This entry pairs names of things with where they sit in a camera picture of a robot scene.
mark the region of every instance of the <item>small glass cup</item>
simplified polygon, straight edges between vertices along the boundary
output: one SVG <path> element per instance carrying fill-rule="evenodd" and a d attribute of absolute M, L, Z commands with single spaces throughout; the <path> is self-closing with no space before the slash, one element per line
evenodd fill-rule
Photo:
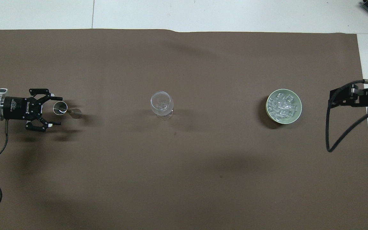
<path fill-rule="evenodd" d="M 167 120 L 173 115 L 173 99 L 164 91 L 158 91 L 151 97 L 151 110 L 162 120 Z"/>
<path fill-rule="evenodd" d="M 79 119 L 82 117 L 82 112 L 80 109 L 69 109 L 66 102 L 60 101 L 54 105 L 54 113 L 56 115 L 63 115 L 68 113 L 73 119 Z"/>

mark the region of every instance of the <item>brown paper mat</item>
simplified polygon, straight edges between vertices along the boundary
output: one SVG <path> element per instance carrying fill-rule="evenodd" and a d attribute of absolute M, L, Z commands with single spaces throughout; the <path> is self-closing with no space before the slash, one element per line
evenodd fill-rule
<path fill-rule="evenodd" d="M 368 229 L 367 123 L 324 143 L 329 91 L 361 78 L 353 34 L 0 31 L 0 88 L 48 88 L 85 115 L 47 103 L 62 126 L 10 121 L 0 229 Z M 279 88 L 302 100 L 293 124 L 265 113 Z M 331 140 L 364 113 L 333 109 Z"/>

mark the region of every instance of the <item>black metal clamp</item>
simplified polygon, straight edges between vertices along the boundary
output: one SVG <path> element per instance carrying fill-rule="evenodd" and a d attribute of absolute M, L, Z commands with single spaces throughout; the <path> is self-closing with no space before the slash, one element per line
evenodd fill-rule
<path fill-rule="evenodd" d="M 45 132 L 52 125 L 60 125 L 60 122 L 48 122 L 42 117 L 42 105 L 48 100 L 62 101 L 63 98 L 54 96 L 48 89 L 29 89 L 32 97 L 11 97 L 7 96 L 4 100 L 4 118 L 26 120 L 25 128 L 27 130 Z M 38 120 L 42 126 L 35 126 L 31 122 Z"/>
<path fill-rule="evenodd" d="M 330 91 L 330 98 L 336 90 L 338 89 Z M 368 112 L 368 88 L 359 90 L 357 85 L 352 84 L 337 94 L 331 109 L 337 106 L 367 107 Z"/>

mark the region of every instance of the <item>glass base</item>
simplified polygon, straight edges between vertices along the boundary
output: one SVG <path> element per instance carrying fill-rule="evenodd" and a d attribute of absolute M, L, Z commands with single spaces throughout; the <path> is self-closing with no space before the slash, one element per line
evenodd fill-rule
<path fill-rule="evenodd" d="M 173 112 L 174 110 L 172 110 L 169 114 L 165 115 L 165 116 L 160 116 L 160 115 L 157 115 L 158 118 L 162 119 L 162 120 L 167 120 L 167 119 L 170 119 L 171 116 L 173 115 Z"/>

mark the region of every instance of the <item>green bowl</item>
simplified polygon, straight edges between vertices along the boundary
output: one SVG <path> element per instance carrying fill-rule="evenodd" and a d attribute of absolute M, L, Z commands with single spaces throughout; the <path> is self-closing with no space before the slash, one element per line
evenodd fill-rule
<path fill-rule="evenodd" d="M 295 114 L 293 115 L 293 117 L 291 118 L 284 118 L 282 119 L 281 121 L 277 121 L 275 120 L 275 118 L 273 118 L 272 116 L 269 115 L 269 112 L 268 112 L 268 100 L 269 98 L 271 97 L 276 97 L 279 93 L 284 93 L 286 95 L 290 94 L 292 95 L 294 98 L 293 98 L 293 101 L 292 101 L 292 104 L 293 105 L 297 105 L 297 108 L 296 108 L 296 112 Z M 295 122 L 300 116 L 301 116 L 301 113 L 302 113 L 302 102 L 301 102 L 301 99 L 299 98 L 299 96 L 293 92 L 292 90 L 288 90 L 288 89 L 278 89 L 278 90 L 275 90 L 274 92 L 272 92 L 268 99 L 266 99 L 266 103 L 265 103 L 265 110 L 266 110 L 266 114 L 274 121 L 274 122 L 277 122 L 277 123 L 280 123 L 280 124 L 290 124 L 290 123 L 293 123 Z"/>

